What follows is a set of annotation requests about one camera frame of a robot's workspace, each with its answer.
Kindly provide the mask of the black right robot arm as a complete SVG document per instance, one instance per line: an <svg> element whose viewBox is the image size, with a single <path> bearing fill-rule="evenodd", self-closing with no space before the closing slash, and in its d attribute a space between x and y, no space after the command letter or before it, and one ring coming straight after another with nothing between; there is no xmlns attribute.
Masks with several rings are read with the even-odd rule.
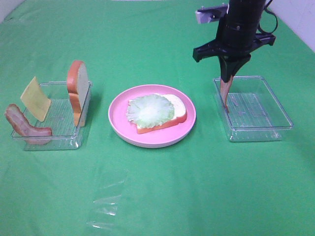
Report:
<svg viewBox="0 0 315 236"><path fill-rule="evenodd" d="M228 4L196 10L199 24L218 21L214 40L193 49L196 62L217 56L220 78L228 83L238 70L251 59L251 52L264 45L272 46L276 37L260 28L266 10L264 0L231 0Z"/></svg>

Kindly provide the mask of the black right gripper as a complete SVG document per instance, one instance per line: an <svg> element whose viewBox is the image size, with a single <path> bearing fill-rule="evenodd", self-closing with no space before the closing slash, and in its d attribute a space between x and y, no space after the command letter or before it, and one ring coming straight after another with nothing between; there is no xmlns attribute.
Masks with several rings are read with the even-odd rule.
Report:
<svg viewBox="0 0 315 236"><path fill-rule="evenodd" d="M220 78L224 83L228 83L230 80L230 76L234 77L236 73L239 71L239 69L250 60L250 58L236 59L231 65L231 70L229 74L228 57L245 56L264 45L273 46L274 42L275 36L271 33L268 34L256 33L253 38L251 46L247 48L243 47L240 49L226 46L219 40L214 39L200 47L194 48L192 57L196 62L200 62L202 59L218 56L220 64Z"/></svg>

